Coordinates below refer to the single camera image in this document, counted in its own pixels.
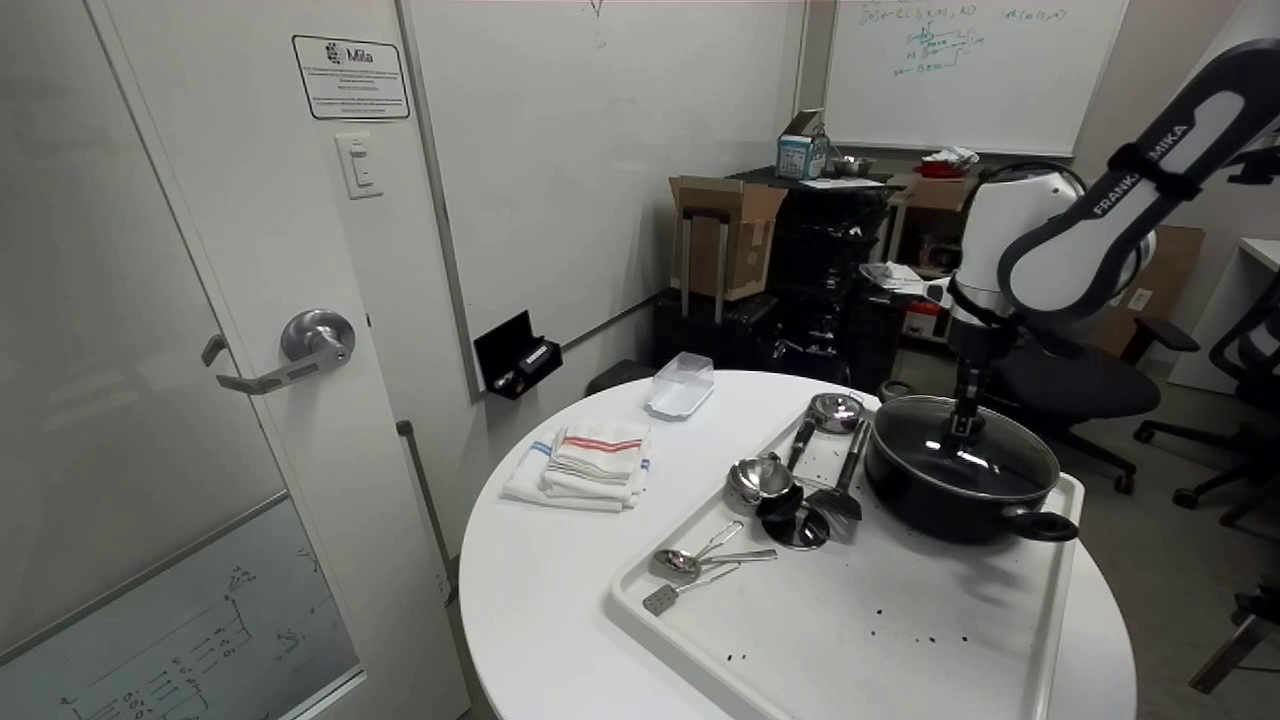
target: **whiteboard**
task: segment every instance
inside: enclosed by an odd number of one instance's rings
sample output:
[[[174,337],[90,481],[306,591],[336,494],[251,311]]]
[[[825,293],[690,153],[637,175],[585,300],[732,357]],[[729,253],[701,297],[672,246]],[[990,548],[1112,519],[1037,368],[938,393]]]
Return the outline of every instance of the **whiteboard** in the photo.
[[[474,337],[572,341],[662,293],[670,175],[771,164],[803,6],[407,0]]]
[[[1130,0],[840,0],[830,135],[1071,158]]]

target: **napkin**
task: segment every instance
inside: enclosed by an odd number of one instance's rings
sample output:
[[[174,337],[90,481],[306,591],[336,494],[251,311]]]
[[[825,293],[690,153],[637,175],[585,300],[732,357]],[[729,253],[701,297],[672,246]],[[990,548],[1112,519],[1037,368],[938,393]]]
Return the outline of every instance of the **napkin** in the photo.
[[[643,471],[629,481],[591,481],[551,463],[557,446],[533,441],[511,468],[506,496],[539,509],[577,509],[577,514],[629,514],[640,496]]]
[[[643,425],[577,420],[557,437],[551,471],[585,483],[629,483],[643,463]]]

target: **pot handle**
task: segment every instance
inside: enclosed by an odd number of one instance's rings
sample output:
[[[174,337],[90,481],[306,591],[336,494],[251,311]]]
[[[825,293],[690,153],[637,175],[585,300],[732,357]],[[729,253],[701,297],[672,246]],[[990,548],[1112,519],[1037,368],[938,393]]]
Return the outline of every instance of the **pot handle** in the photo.
[[[1024,541],[1065,544],[1080,538],[1080,528],[1058,514],[1003,509],[1000,519],[1011,538],[1024,538]]]

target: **white round table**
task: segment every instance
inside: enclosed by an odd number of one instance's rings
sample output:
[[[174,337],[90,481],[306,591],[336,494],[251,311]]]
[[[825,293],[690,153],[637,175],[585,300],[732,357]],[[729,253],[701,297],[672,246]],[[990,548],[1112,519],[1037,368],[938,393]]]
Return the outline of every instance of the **white round table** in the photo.
[[[607,580],[765,448],[834,383],[716,374],[716,396],[683,425],[643,411],[649,382],[590,396],[527,433],[487,478],[461,557],[461,617],[501,717],[726,717],[683,677],[606,617]],[[634,514],[562,514],[506,499],[516,459],[572,418],[649,425],[653,481]],[[1080,548],[1050,717],[1132,720],[1135,669],[1117,596]]]

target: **wall sign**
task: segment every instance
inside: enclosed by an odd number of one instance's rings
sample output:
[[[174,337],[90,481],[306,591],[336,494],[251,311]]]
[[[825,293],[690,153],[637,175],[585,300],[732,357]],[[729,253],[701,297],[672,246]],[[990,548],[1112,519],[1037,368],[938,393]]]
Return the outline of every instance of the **wall sign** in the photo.
[[[293,55],[317,122],[399,122],[407,92],[395,43],[293,35]]]

